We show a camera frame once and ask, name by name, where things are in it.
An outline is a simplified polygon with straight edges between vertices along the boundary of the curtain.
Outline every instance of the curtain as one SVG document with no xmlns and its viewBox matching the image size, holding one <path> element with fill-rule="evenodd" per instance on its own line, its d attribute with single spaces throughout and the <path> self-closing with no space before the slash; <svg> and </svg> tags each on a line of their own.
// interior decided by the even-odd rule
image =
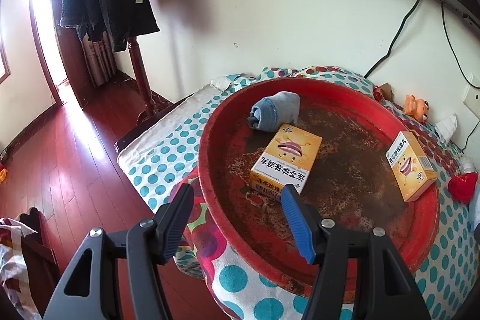
<svg viewBox="0 0 480 320">
<path fill-rule="evenodd" d="M 95 87 L 108 82 L 117 73 L 109 37 L 106 32 L 103 32 L 102 37 L 102 41 L 91 42 L 88 35 L 85 35 L 82 41 L 88 72 Z"/>
</svg>

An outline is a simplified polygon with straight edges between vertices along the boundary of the yellow medicine box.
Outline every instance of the yellow medicine box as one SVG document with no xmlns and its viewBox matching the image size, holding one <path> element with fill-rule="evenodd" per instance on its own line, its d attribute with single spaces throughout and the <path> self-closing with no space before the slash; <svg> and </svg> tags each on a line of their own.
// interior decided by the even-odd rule
<svg viewBox="0 0 480 320">
<path fill-rule="evenodd" d="M 437 179 L 429 158 L 411 132 L 398 133 L 386 157 L 404 201 L 415 201 Z"/>
<path fill-rule="evenodd" d="M 277 201 L 288 184 L 300 194 L 321 143 L 321 137 L 283 124 L 253 165 L 250 187 Z"/>
</svg>

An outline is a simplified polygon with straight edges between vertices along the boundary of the cartoon face on box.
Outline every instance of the cartoon face on box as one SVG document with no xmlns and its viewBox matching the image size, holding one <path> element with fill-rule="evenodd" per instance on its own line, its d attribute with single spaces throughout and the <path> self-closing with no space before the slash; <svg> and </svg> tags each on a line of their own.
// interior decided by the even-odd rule
<svg viewBox="0 0 480 320">
<path fill-rule="evenodd" d="M 410 146 L 407 147 L 392 169 L 397 177 L 400 190 L 414 188 L 424 179 L 422 166 Z"/>
<path fill-rule="evenodd" d="M 292 126 L 282 126 L 275 139 L 268 145 L 266 153 L 284 162 L 310 170 L 322 138 Z"/>
</svg>

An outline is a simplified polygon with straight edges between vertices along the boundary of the red stuffed toy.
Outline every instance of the red stuffed toy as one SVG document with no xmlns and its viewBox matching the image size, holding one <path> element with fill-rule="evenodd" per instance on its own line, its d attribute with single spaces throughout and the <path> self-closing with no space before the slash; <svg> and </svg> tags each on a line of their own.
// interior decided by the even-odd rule
<svg viewBox="0 0 480 320">
<path fill-rule="evenodd" d="M 452 198 L 457 202 L 468 204 L 475 192 L 477 179 L 478 174 L 476 172 L 453 176 L 450 182 L 448 182 L 448 191 Z"/>
</svg>

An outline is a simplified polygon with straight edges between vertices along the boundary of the barcode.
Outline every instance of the barcode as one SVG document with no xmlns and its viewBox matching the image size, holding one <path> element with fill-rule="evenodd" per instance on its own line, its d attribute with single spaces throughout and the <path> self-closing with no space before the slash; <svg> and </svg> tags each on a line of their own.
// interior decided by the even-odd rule
<svg viewBox="0 0 480 320">
<path fill-rule="evenodd" d="M 268 197 L 276 199 L 277 201 L 280 201 L 279 193 L 277 193 L 276 191 L 270 190 L 268 187 L 264 187 L 257 182 L 255 182 L 255 190 L 260 191 L 261 193 L 264 193 Z"/>
<path fill-rule="evenodd" d="M 420 160 L 420 164 L 425 170 L 433 170 L 434 168 L 431 166 L 430 159 L 425 156 L 419 156 L 418 160 Z"/>
</svg>

